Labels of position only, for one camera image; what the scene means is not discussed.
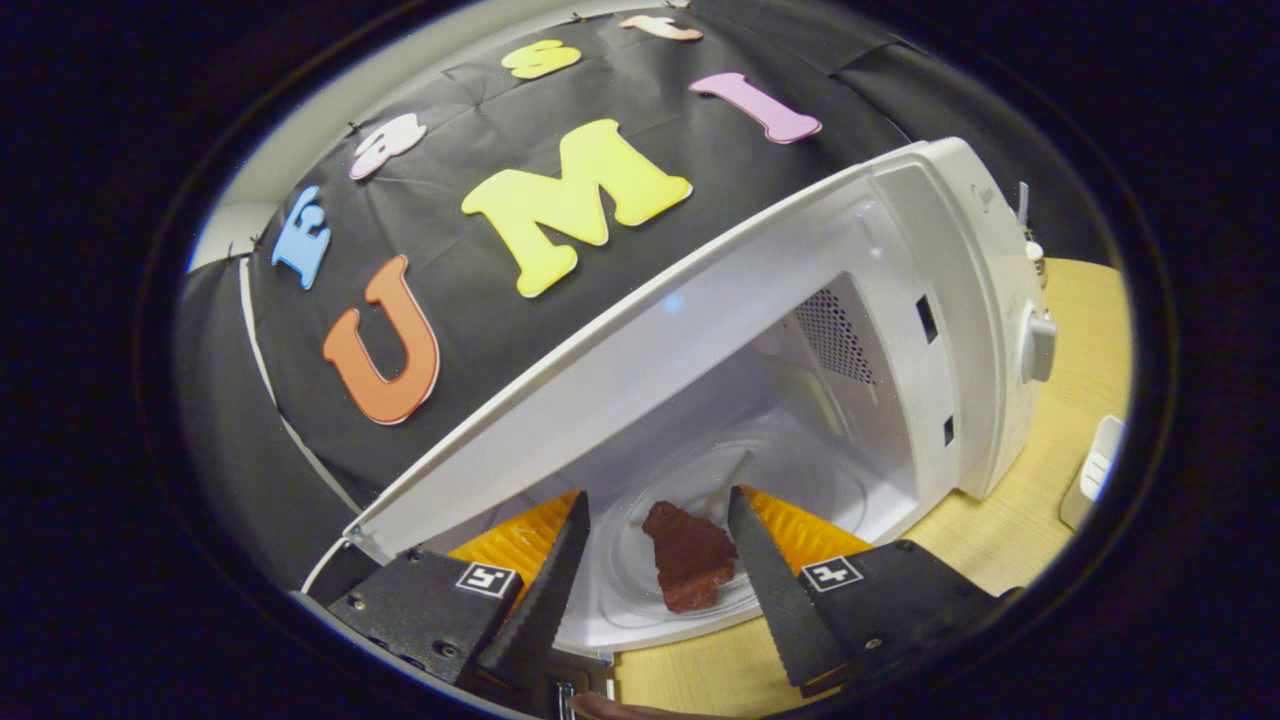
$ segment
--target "table surface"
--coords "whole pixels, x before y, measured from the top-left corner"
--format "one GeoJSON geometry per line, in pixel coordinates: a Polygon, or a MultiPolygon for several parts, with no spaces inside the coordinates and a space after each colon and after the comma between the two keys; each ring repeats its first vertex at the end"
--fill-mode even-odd
{"type": "MultiPolygon", "coordinates": [[[[992,594],[1030,583],[1071,538],[1059,506],[1098,421],[1124,419],[1129,404],[1132,338],[1120,273],[1060,259],[1047,259],[1046,273],[1044,305],[1059,340],[1027,447],[986,501],[952,492],[905,533],[992,594]]],[[[618,653],[616,683],[622,702],[684,712],[758,717],[805,702],[787,684],[764,618],[618,653]]]]}

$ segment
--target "yellow foam letter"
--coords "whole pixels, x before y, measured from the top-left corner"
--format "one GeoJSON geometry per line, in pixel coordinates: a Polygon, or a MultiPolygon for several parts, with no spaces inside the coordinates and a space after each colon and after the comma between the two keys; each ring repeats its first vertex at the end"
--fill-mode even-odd
{"type": "Polygon", "coordinates": [[[483,213],[520,265],[516,290],[538,297],[577,266],[577,252],[552,245],[538,223],[588,242],[604,245],[600,191],[617,209],[613,218],[639,225],[692,192],[685,178],[668,176],[618,135],[616,120],[594,120],[561,138],[561,178],[500,170],[462,200],[462,211],[483,213]]]}
{"type": "Polygon", "coordinates": [[[534,79],[576,63],[582,53],[576,47],[563,47],[559,40],[539,40],[520,50],[512,50],[502,59],[502,67],[521,79],[534,79]]]}

